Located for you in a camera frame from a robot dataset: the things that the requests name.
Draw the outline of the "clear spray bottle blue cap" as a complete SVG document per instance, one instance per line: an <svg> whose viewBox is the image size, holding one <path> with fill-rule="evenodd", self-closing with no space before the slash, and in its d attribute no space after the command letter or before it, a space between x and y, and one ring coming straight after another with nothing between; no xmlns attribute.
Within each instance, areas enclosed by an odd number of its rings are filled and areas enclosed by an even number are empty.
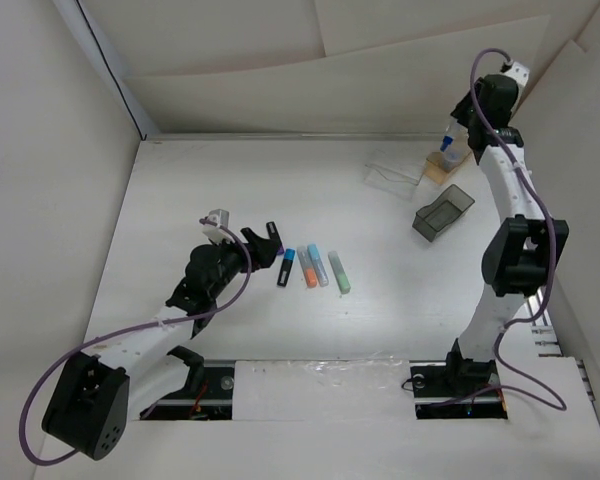
<svg viewBox="0 0 600 480"><path fill-rule="evenodd" d="M463 134L463 131L464 127L454 117L451 117L442 138L440 151L445 152Z"/></svg>

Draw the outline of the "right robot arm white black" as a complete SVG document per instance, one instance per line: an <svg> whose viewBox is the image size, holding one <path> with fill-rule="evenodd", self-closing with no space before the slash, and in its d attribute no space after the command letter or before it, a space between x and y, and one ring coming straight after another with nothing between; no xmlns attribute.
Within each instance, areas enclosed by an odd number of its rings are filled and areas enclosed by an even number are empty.
<svg viewBox="0 0 600 480"><path fill-rule="evenodd" d="M485 175L501 220L481 262L484 289L468 327L455 340L442 369L454 402L497 389L505 362L505 333L521 323L517 312L538 290L550 291L569 234L536 193L524 162L524 142L509 121L521 87L508 74L472 82L452 113L468 131L468 144Z"/></svg>

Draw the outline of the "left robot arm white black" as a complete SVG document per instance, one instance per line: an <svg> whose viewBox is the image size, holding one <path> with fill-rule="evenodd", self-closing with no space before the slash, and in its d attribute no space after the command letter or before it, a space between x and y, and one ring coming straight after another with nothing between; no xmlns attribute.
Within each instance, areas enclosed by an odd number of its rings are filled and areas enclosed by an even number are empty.
<svg viewBox="0 0 600 480"><path fill-rule="evenodd" d="M184 276L147 327L110 333L70 353L44 413L48 435L93 460L112 452L128 420L162 397L192 396L204 381L204 360L185 347L220 312L217 299L233 279L272 266L282 249L274 223L261 237L230 233L219 210L202 219L208 243L195 247Z"/></svg>

